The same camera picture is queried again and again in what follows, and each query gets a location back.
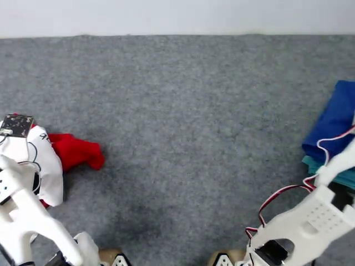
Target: folded clothes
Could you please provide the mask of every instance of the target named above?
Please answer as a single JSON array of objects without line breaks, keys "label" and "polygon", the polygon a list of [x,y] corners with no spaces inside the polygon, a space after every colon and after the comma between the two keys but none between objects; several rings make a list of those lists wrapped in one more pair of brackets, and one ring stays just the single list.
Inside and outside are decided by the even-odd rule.
[{"label": "folded clothes", "polygon": [[[317,162],[311,156],[306,155],[302,162],[308,165],[308,173],[310,175],[314,175],[317,170],[323,165],[321,162]],[[342,184],[347,186],[353,190],[355,190],[355,170],[350,169],[344,172],[341,172],[337,175],[337,177],[333,180],[333,182]]]},{"label": "folded clothes", "polygon": [[[317,141],[336,137],[347,131],[353,124],[354,113],[355,82],[340,80],[336,84],[334,93],[324,112],[302,143],[306,155],[311,156],[318,162],[324,162],[325,154],[317,147]],[[342,152],[353,138],[354,135],[349,134],[339,140],[324,141],[321,145],[329,151],[331,158]]]}]

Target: circuit board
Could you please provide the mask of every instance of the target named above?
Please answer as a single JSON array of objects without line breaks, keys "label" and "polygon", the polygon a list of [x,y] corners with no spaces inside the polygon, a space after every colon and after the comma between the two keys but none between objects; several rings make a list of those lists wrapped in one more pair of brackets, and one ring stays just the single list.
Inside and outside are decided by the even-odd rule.
[{"label": "circuit board", "polygon": [[33,124],[29,115],[6,115],[0,127],[1,136],[27,137]]}]

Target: teal cloth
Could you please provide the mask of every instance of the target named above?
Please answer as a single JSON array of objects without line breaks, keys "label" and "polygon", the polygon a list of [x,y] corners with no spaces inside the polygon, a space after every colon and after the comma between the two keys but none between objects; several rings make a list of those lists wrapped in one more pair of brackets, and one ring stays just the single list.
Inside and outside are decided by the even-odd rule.
[{"label": "teal cloth", "polygon": [[[317,170],[323,165],[320,162],[314,160],[311,156],[306,155],[302,162],[308,165],[308,173],[314,175]],[[355,190],[355,170],[349,169],[344,172],[341,172],[337,177],[333,180],[333,182],[342,184],[347,186],[353,190]]]}]

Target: gray carpet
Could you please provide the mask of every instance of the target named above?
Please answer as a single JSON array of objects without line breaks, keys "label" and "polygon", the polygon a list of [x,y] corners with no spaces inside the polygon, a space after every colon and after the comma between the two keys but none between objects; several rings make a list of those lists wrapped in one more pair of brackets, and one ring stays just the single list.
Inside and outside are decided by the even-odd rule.
[{"label": "gray carpet", "polygon": [[[352,36],[0,40],[0,114],[101,144],[104,168],[67,173],[66,202],[50,210],[71,234],[135,266],[199,266],[243,248],[260,204],[305,177],[301,141],[337,80],[354,79],[354,58]],[[353,265],[354,237],[318,265]],[[33,248],[38,265],[56,250],[44,238]]]}]

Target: red and white wire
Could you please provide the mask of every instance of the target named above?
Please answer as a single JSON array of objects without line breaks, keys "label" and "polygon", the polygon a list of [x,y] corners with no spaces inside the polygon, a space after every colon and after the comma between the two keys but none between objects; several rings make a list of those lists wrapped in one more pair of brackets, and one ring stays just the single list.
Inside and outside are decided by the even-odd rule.
[{"label": "red and white wire", "polygon": [[336,137],[331,137],[329,139],[320,139],[317,141],[317,147],[321,150],[323,150],[326,154],[326,161],[324,162],[324,165],[326,166],[329,162],[329,152],[326,148],[321,146],[321,142],[322,141],[333,141],[333,140],[339,140],[347,135],[349,135],[353,130],[355,129],[355,125],[353,125],[352,127],[350,127],[347,131],[345,131],[343,134],[340,134],[339,136]]},{"label": "red and white wire", "polygon": [[267,200],[264,201],[264,203],[261,205],[261,207],[260,207],[260,209],[259,209],[258,216],[259,216],[259,220],[260,220],[260,222],[261,222],[261,224],[262,224],[263,227],[265,227],[266,222],[265,222],[263,216],[261,215],[261,211],[262,211],[271,201],[273,201],[275,198],[277,198],[280,194],[282,194],[282,193],[284,193],[285,191],[290,190],[290,189],[292,189],[292,188],[296,188],[296,187],[303,188],[303,189],[307,190],[309,193],[312,192],[312,190],[311,190],[309,187],[306,187],[306,186],[303,186],[303,185],[289,185],[289,186],[280,188],[278,191],[274,192],[269,198],[267,198]]},{"label": "red and white wire", "polygon": [[245,233],[247,234],[249,239],[251,239],[253,237],[250,232],[257,232],[257,228],[254,228],[254,227],[246,227],[245,228]]}]

